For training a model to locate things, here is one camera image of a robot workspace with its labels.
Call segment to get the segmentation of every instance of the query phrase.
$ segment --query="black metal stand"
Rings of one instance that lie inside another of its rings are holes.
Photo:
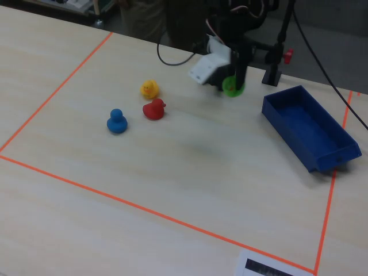
[[[289,0],[285,17],[283,18],[281,31],[277,37],[277,43],[273,46],[273,49],[266,56],[266,61],[271,63],[270,68],[267,69],[262,79],[262,83],[266,85],[277,86],[278,81],[280,80],[281,71],[278,69],[278,65],[280,64],[283,57],[283,43],[286,40],[286,32],[288,31],[288,26],[292,17],[295,2],[296,0]]]

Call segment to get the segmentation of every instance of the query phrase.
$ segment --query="blue rubber duck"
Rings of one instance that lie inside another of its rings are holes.
[[[126,118],[122,115],[120,109],[113,109],[110,113],[111,118],[108,119],[108,129],[113,133],[123,133],[128,127]]]

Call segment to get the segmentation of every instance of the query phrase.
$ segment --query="yellow rubber duck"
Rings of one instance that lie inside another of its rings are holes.
[[[153,79],[147,80],[140,88],[140,92],[146,99],[153,99],[159,94],[159,86]]]

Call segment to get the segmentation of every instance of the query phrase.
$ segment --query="rubber duck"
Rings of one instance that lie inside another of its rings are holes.
[[[113,133],[123,133],[128,127],[126,118],[122,115],[120,109],[113,109],[110,113],[111,118],[108,119],[108,129]]]
[[[143,83],[140,88],[140,92],[142,93],[144,98],[153,99],[159,94],[159,86],[157,85],[155,80],[150,79]]]
[[[143,106],[144,115],[151,120],[160,120],[165,111],[166,104],[161,99],[154,99],[151,103]]]

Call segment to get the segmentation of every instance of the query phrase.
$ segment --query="red clip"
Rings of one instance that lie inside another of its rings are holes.
[[[284,58],[284,63],[285,64],[289,64],[291,59],[292,59],[292,56],[293,56],[293,52],[294,50],[293,49],[289,49],[282,57]]]

